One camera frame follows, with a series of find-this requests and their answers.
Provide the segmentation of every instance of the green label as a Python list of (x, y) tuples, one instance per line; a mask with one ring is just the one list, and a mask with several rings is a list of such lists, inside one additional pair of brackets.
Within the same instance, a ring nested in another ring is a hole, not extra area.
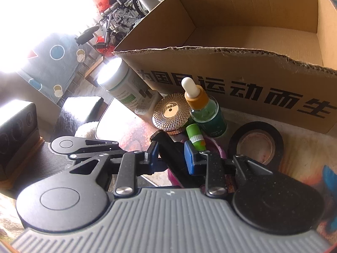
[(130, 94), (129, 96), (127, 96), (126, 98), (119, 100), (123, 105), (126, 105), (130, 102), (132, 102), (134, 99), (136, 99), (136, 97), (133, 94)]
[(200, 128), (203, 130), (203, 132), (206, 133), (207, 136), (213, 138), (221, 136), (227, 128), (227, 124), (222, 117), (220, 108), (218, 110), (218, 113), (212, 120), (206, 123), (198, 123), (198, 126), (200, 126)]

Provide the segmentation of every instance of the dropper bottle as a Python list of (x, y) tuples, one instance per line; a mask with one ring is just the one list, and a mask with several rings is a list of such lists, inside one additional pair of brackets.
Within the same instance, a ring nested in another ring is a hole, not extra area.
[(219, 137), (226, 131), (225, 123), (218, 102), (208, 96), (205, 90), (196, 85), (190, 77), (181, 81), (185, 90), (185, 99), (191, 107), (191, 117), (209, 137)]

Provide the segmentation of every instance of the white cap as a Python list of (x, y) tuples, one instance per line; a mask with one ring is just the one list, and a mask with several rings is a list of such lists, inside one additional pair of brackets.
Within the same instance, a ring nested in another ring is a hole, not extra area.
[(112, 59), (99, 72), (97, 83), (106, 90), (117, 86), (126, 76), (129, 65), (119, 57)]
[(185, 89), (188, 98), (197, 98), (199, 96), (200, 89), (197, 88), (192, 78), (183, 78), (181, 81), (181, 85)]

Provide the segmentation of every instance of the gold compact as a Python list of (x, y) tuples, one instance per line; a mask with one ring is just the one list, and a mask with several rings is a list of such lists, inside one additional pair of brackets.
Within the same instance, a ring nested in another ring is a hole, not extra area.
[(190, 107), (182, 93), (172, 93), (164, 97), (156, 105), (152, 122), (156, 128), (169, 135), (183, 132), (190, 122)]

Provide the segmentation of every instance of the silver screw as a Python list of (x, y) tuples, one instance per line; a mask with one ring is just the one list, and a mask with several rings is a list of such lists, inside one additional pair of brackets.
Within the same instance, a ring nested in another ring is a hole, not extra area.
[(220, 196), (226, 193), (226, 189), (224, 187), (211, 187), (208, 189), (208, 193), (215, 196)]
[(119, 195), (129, 195), (133, 192), (134, 190), (131, 187), (118, 187), (116, 189), (116, 193)]

